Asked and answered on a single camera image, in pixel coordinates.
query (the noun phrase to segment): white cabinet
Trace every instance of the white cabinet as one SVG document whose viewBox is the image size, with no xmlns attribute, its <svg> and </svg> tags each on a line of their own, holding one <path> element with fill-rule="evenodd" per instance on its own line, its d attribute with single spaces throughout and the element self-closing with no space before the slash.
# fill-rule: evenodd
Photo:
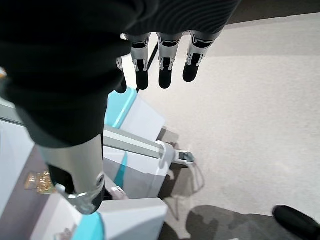
<svg viewBox="0 0 320 240">
<path fill-rule="evenodd" d="M 74 226 L 79 225 L 81 219 L 81 213 L 60 194 L 51 194 L 30 240 L 54 239 L 55 234 L 63 233 L 66 228 L 71 231 Z"/>
<path fill-rule="evenodd" d="M 0 217 L 33 146 L 25 127 L 0 121 Z"/>
</svg>

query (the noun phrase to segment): metal bar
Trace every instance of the metal bar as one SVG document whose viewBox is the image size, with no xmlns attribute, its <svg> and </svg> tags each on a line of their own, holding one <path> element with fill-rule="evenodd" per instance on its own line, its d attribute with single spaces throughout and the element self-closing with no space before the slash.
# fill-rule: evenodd
<svg viewBox="0 0 320 240">
<path fill-rule="evenodd" d="M 14 107 L 0 104 L 0 120 L 17 124 L 17 125 L 23 125 L 21 119 L 19 118 L 16 109 Z"/>
<path fill-rule="evenodd" d="M 107 125 L 104 125 L 103 145 L 155 159 L 161 159 L 164 154 L 162 145 Z"/>
<path fill-rule="evenodd" d="M 0 103 L 0 120 L 23 126 L 14 106 Z M 108 125 L 104 125 L 103 145 L 155 159 L 164 154 L 162 145 Z"/>
</svg>

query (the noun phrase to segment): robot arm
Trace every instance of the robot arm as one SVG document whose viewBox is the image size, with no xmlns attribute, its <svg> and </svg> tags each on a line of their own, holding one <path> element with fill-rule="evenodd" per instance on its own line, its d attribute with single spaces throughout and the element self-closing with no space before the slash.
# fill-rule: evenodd
<svg viewBox="0 0 320 240">
<path fill-rule="evenodd" d="M 0 66 L 7 77 L 0 82 L 0 96 L 15 104 L 56 189 L 81 213 L 95 212 L 105 195 L 102 134 L 108 94 L 126 87 L 119 58 L 132 53 L 137 84 L 146 89 L 148 39 L 158 32 L 159 81 L 167 88 L 182 33 L 194 31 L 186 67 L 194 69 L 195 64 L 198 70 L 212 36 L 222 30 L 238 3 L 1 2 Z M 205 34 L 198 37 L 195 31 Z M 121 40 L 121 33 L 131 43 Z"/>
</svg>

